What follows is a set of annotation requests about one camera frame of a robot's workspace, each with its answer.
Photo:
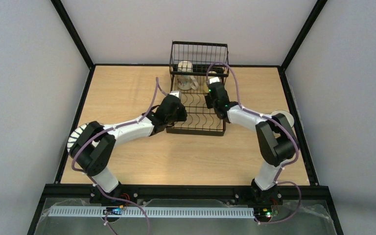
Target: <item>mug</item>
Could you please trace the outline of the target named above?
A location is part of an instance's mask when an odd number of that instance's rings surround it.
[[[178,72],[192,72],[192,63],[190,61],[181,61],[178,63]],[[197,79],[192,75],[176,75],[178,88],[181,90],[196,90],[199,87]]]

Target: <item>white disc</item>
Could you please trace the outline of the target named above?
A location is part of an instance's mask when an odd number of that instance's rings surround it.
[[[276,114],[283,114],[286,117],[286,119],[289,122],[289,125],[291,127],[293,127],[293,125],[295,124],[295,119],[293,118],[293,116],[288,111],[286,111],[286,110],[276,110],[276,111],[271,113],[272,116],[276,115]]]

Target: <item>black metal frame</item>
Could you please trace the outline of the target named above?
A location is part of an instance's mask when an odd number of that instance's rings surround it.
[[[54,5],[55,10],[57,10],[58,15],[60,16],[61,20],[63,21],[67,31],[69,32],[72,40],[74,41],[78,51],[80,52],[81,56],[83,56],[84,61],[87,64],[87,67],[91,69],[94,66],[92,59],[90,58],[89,53],[87,52],[86,48],[84,47],[83,42],[78,35],[77,30],[75,30],[72,21],[64,8],[61,0],[51,0],[52,4]]]
[[[93,186],[90,184],[48,184],[38,203],[34,217],[28,230],[28,235],[35,232],[44,203],[47,198],[90,198]],[[122,185],[122,191],[144,200],[151,199],[214,199],[221,201],[236,200],[236,193],[250,188],[250,186],[163,186],[163,185]],[[325,200],[329,214],[334,221],[335,230],[342,235],[342,228],[338,220],[329,188],[327,186],[300,186],[302,200]],[[279,186],[283,200],[297,200],[298,194],[294,186]]]
[[[74,122],[71,127],[73,131],[77,125],[81,112],[84,106],[84,102],[87,97],[87,92],[90,87],[90,83],[93,77],[94,70],[96,66],[169,66],[169,64],[93,64],[89,54],[87,53],[84,45],[79,38],[77,31],[75,30],[66,10],[64,9],[60,0],[51,0],[57,10],[60,18],[65,24],[67,30],[69,31],[72,39],[74,40],[78,50],[80,51],[83,59],[90,68],[89,75],[87,77],[86,85],[83,90],[79,105],[77,107],[77,112],[74,117]],[[231,65],[231,67],[264,67],[264,68],[277,68],[279,71],[279,76],[285,93],[285,98],[287,105],[291,114],[295,118],[295,131],[298,141],[301,145],[302,158],[305,163],[306,172],[309,178],[310,186],[300,186],[302,191],[303,200],[325,200],[328,206],[328,210],[332,219],[334,220],[334,225],[337,233],[339,235],[343,234],[341,225],[338,220],[338,216],[329,192],[328,187],[319,186],[318,178],[315,173],[312,158],[309,153],[309,149],[306,143],[305,135],[302,129],[302,124],[300,122],[300,117],[297,112],[296,105],[294,103],[293,95],[291,93],[285,71],[298,51],[300,45],[304,41],[306,35],[308,34],[310,28],[314,24],[316,18],[320,14],[322,8],[325,6],[327,0],[318,0],[311,11],[307,21],[303,25],[298,37],[293,43],[289,53],[287,54],[284,62],[281,66],[277,65]],[[67,162],[68,155],[64,152],[60,166],[57,171],[57,175],[54,184],[46,185],[38,203],[37,209],[35,211],[31,226],[28,230],[28,234],[34,233],[38,219],[41,215],[44,202],[47,198],[88,198],[92,185],[83,184],[60,184],[61,177]],[[152,198],[175,198],[175,199],[217,199],[217,200],[235,200],[235,192],[242,190],[242,188],[249,188],[250,186],[160,186],[160,185],[123,185],[123,190],[128,192],[137,192],[139,198],[152,199]],[[282,198],[285,200],[293,200],[298,198],[296,189],[289,186],[279,186],[279,190],[282,194]]]

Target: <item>robotic arm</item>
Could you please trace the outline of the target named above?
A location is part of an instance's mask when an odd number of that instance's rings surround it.
[[[278,198],[276,181],[283,165],[292,161],[295,148],[286,133],[269,122],[262,115],[241,108],[235,101],[230,101],[224,85],[218,77],[208,80],[209,93],[205,96],[207,107],[213,108],[218,118],[227,123],[239,124],[251,131],[256,131],[260,152],[264,162],[258,175],[252,181],[255,194],[252,200],[264,203],[270,198]],[[264,115],[279,123],[294,139],[291,124],[283,114]]]
[[[67,151],[74,158],[88,140],[97,133],[110,129],[94,139],[76,159],[84,172],[105,192],[110,193],[120,184],[107,168],[113,149],[128,141],[155,135],[177,121],[186,121],[187,113],[180,97],[180,91],[171,92],[159,106],[152,107],[143,119],[142,114],[133,120],[117,124],[102,125],[92,121],[81,125],[69,136]]]

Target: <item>wire basket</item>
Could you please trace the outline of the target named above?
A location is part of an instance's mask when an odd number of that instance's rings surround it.
[[[180,62],[189,61],[192,69],[188,71],[178,70]],[[220,120],[213,109],[208,109],[205,103],[205,95],[208,93],[206,85],[206,72],[214,61],[222,61],[228,64],[227,44],[196,43],[196,42],[172,42],[169,61],[169,73],[171,74],[171,90],[181,91],[181,102],[187,111],[187,120],[178,122],[166,131],[174,134],[223,136],[226,123]],[[219,77],[224,84],[229,75],[229,70],[223,65],[214,65],[211,69],[213,77]],[[189,90],[181,90],[177,85],[178,75],[192,75],[197,80],[199,87]]]

